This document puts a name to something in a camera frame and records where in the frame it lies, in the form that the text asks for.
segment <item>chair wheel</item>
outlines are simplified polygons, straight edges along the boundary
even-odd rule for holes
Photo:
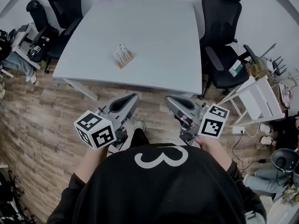
[[[226,96],[229,94],[229,91],[223,91],[222,94]]]

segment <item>number 3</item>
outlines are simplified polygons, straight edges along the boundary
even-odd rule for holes
[[[182,165],[184,162],[186,162],[188,158],[188,152],[184,148],[182,148],[181,146],[169,146],[169,147],[173,147],[181,151],[183,157],[180,160],[172,160],[169,157],[167,157],[164,153],[162,153],[156,160],[152,162],[143,162],[141,160],[143,154],[136,154],[135,162],[137,163],[138,166],[142,168],[154,168],[155,166],[159,165],[163,161],[165,161],[168,165],[172,167],[178,167]]]

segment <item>power strip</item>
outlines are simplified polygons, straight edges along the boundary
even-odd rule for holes
[[[244,126],[235,126],[232,129],[233,134],[242,134],[245,133],[245,127]]]

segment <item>white table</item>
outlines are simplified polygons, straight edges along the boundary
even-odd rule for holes
[[[134,59],[113,57],[125,43]],[[78,80],[201,94],[201,60],[193,4],[180,0],[99,0],[83,18],[53,74],[97,100]]]
[[[29,57],[27,56],[27,53],[30,49],[29,45],[26,42],[23,42],[21,46],[19,46],[20,41],[23,39],[25,34],[28,33],[28,38],[34,39],[34,37],[38,34],[35,25],[33,23],[30,23],[24,32],[18,32],[17,35],[14,37],[14,42],[11,44],[12,50],[19,54],[21,57],[23,57],[27,62],[29,62],[32,66],[37,68],[38,70],[41,68],[40,65],[37,63],[31,61]]]

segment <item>black office chair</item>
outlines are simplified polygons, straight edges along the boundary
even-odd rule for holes
[[[26,34],[19,46],[23,42],[29,42],[29,47],[31,48],[28,52],[28,57],[31,61],[38,63],[46,59],[51,45],[59,36],[59,31],[49,24],[45,9],[39,1],[31,0],[26,6],[26,11],[30,13],[39,33],[34,40],[28,39],[28,34]]]
[[[257,58],[249,48],[244,45],[246,52],[240,56],[233,48],[226,46],[235,39],[235,31],[242,10],[241,0],[202,0],[205,17],[206,32],[200,40],[202,73],[208,74],[209,79],[203,95],[203,99],[211,82],[217,89],[224,89],[228,94],[229,88],[236,87],[248,80],[249,76],[245,65],[235,77],[229,72],[234,63],[239,60],[246,63],[245,58],[251,56],[254,63]]]
[[[65,30],[60,34],[56,42],[51,47],[48,53],[47,65],[45,72],[49,73],[47,70],[51,59],[59,60],[67,42],[69,41],[71,35],[73,34],[76,27],[79,25],[83,19],[81,11],[81,0],[48,0],[54,13],[57,17],[59,26]]]

